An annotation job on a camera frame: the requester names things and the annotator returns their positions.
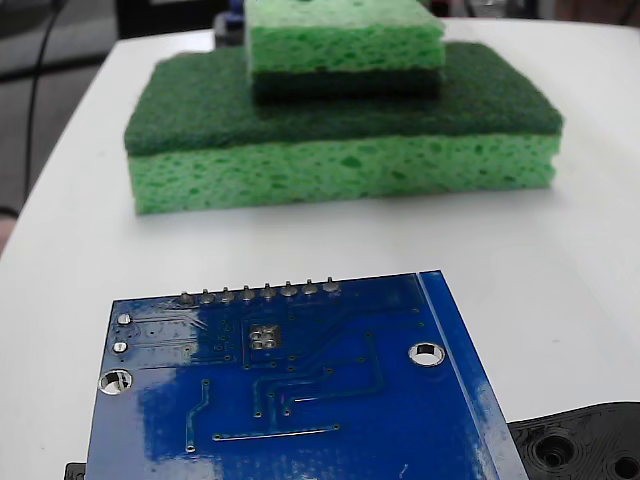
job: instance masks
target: stacked sponges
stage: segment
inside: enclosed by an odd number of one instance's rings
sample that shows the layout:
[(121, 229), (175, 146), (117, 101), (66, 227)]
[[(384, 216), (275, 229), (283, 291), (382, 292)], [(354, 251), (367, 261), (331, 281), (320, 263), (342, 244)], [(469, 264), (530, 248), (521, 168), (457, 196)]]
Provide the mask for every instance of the stacked sponges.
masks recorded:
[(415, 0), (344, 5), (250, 0), (246, 50), (157, 66), (125, 135), (138, 212), (549, 185), (562, 119), (528, 79)]

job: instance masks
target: white table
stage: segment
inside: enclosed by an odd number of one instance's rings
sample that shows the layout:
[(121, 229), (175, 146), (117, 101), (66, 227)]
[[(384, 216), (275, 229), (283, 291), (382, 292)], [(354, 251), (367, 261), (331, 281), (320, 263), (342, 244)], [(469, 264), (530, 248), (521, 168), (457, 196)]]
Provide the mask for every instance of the white table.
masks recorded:
[(0, 478), (85, 461), (111, 301), (182, 290), (442, 269), (508, 421), (640, 401), (638, 31), (453, 20), (449, 37), (493, 46), (565, 115), (553, 189), (136, 217), (127, 120), (154, 63), (212, 35), (120, 42), (0, 261)]

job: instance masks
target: mounting hole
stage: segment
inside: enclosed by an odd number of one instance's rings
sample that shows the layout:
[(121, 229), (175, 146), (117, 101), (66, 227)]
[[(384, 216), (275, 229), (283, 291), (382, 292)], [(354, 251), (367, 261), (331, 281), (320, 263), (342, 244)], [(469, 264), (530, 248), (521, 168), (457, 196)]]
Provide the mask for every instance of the mounting hole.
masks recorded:
[(421, 367), (437, 367), (444, 357), (444, 348), (435, 343), (417, 343), (409, 349), (409, 358)]
[(631, 457), (622, 457), (616, 462), (614, 471), (620, 478), (636, 478), (640, 473), (640, 465)]
[(548, 468), (566, 465), (573, 459), (574, 453), (573, 444), (558, 435), (551, 435), (536, 446), (536, 456)]
[(120, 395), (131, 388), (133, 377), (126, 370), (110, 370), (100, 377), (98, 388), (106, 395)]

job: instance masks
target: green sponge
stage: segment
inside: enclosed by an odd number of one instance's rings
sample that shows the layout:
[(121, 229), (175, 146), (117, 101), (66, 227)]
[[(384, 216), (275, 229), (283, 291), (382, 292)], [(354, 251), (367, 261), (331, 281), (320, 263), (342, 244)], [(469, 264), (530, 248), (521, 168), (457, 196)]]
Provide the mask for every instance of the green sponge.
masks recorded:
[(444, 24), (416, 0), (252, 0), (245, 9), (258, 100), (421, 94), (439, 85)]
[(244, 50), (156, 68), (125, 134), (140, 213), (548, 186), (562, 118), (489, 48), (447, 45), (441, 98), (256, 106)]
[(444, 24), (416, 0), (251, 0), (245, 10), (252, 72), (444, 64)]

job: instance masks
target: blue object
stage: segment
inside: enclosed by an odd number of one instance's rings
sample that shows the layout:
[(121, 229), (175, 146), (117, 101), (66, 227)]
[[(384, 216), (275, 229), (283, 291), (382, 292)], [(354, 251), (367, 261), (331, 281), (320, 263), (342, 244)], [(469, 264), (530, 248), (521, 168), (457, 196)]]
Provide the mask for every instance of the blue object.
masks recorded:
[(231, 9), (225, 13), (225, 21), (228, 29), (244, 26), (244, 0), (231, 0)]
[(86, 478), (527, 477), (429, 272), (114, 302)]

